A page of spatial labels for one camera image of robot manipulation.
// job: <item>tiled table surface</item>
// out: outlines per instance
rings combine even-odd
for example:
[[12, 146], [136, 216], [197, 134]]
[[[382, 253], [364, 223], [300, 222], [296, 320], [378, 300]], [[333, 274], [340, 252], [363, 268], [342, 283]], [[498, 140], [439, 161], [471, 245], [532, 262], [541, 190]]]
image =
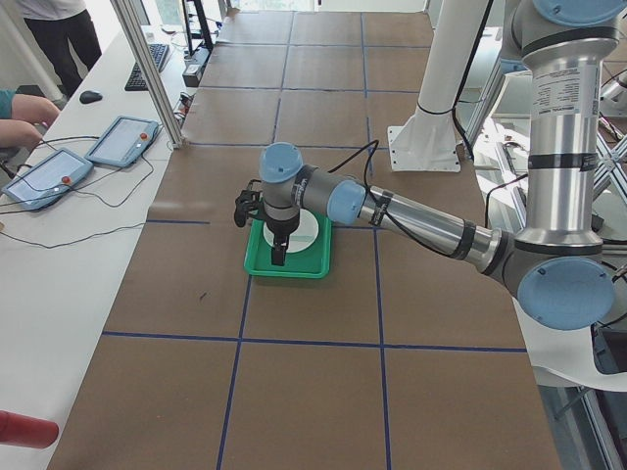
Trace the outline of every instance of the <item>tiled table surface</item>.
[[[470, 265], [362, 224], [333, 229], [324, 279], [243, 269], [263, 146], [385, 147], [428, 19], [242, 13], [221, 38], [49, 468], [559, 468], [511, 300]], [[481, 221], [471, 164], [394, 173], [384, 149], [371, 178]]]

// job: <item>white circular disc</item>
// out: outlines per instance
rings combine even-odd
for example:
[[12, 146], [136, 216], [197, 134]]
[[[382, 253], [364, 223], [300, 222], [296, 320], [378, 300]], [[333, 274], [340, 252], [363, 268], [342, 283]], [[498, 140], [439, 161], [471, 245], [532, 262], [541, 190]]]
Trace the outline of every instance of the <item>white circular disc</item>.
[[[287, 253], [298, 253], [309, 248], [317, 237], [317, 220], [314, 215], [301, 209], [301, 223], [294, 233], [290, 235], [290, 245], [287, 247]], [[264, 224], [265, 242], [272, 246], [274, 235], [270, 232], [267, 225]]]

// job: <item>blue joint cap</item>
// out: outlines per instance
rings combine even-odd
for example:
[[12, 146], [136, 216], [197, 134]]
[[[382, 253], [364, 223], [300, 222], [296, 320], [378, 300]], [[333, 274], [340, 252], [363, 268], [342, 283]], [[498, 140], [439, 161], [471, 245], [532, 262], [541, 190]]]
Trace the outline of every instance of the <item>blue joint cap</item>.
[[501, 71], [503, 73], [514, 73], [515, 71], [526, 71], [527, 68], [521, 61], [512, 59], [501, 59]]
[[627, 7], [625, 0], [533, 0], [533, 4], [550, 22], [573, 27], [604, 23]]
[[607, 315], [614, 303], [614, 286], [604, 269], [590, 259], [553, 258], [525, 274], [517, 298], [539, 323], [556, 330], [577, 330]]
[[360, 215], [365, 188], [350, 179], [345, 179], [338, 184], [329, 197], [326, 205], [326, 213], [334, 222], [352, 224]]
[[282, 183], [296, 176], [303, 167], [300, 150], [287, 142], [265, 147], [259, 158], [259, 176], [266, 183]]

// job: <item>warning label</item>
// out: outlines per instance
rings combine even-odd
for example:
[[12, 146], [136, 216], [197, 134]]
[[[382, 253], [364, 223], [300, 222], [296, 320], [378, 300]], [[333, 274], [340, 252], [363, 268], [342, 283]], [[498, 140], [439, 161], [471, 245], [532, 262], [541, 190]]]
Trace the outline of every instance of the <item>warning label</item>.
[[581, 66], [543, 73], [533, 79], [531, 118], [599, 113], [599, 69]]

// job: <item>white shirt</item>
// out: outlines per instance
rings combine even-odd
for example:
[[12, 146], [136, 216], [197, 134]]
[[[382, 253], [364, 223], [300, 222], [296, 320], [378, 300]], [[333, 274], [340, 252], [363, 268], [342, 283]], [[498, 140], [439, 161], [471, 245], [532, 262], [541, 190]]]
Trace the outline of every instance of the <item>white shirt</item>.
[[78, 15], [87, 6], [84, 0], [15, 0], [24, 18], [30, 20], [64, 20]]

